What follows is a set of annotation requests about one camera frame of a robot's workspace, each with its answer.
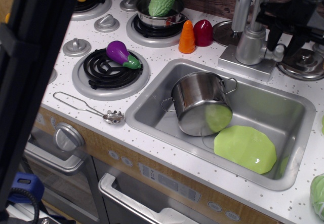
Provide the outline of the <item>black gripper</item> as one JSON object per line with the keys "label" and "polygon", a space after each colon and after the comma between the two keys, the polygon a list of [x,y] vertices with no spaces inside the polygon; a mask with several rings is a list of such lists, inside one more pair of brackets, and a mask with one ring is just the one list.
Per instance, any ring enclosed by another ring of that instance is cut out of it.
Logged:
{"label": "black gripper", "polygon": [[256,21],[269,28],[267,49],[273,51],[284,32],[293,35],[285,57],[295,55],[308,41],[323,43],[323,17],[316,11],[320,3],[323,3],[323,0],[263,2]]}

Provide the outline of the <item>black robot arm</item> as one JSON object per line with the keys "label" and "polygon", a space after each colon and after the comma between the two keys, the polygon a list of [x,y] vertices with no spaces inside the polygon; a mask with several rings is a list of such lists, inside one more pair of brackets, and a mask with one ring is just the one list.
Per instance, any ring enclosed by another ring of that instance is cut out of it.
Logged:
{"label": "black robot arm", "polygon": [[310,203],[310,185],[323,172],[323,83],[298,82],[274,73],[270,89],[307,97],[313,113],[302,138],[307,145],[298,150],[301,161],[293,161],[297,177],[286,190],[262,187],[246,177],[232,173],[175,146],[132,129],[129,122],[111,126],[96,116],[72,112],[52,98],[55,87],[47,82],[53,68],[59,80],[71,70],[56,62],[61,44],[68,40],[75,25],[68,25],[73,0],[14,0],[11,19],[4,36],[13,39],[9,48],[1,49],[1,200],[6,201],[14,172],[26,145],[40,106],[54,110],[89,130],[115,141],[159,163],[164,173],[204,190],[218,191],[259,211],[283,221],[301,222],[315,219]]}

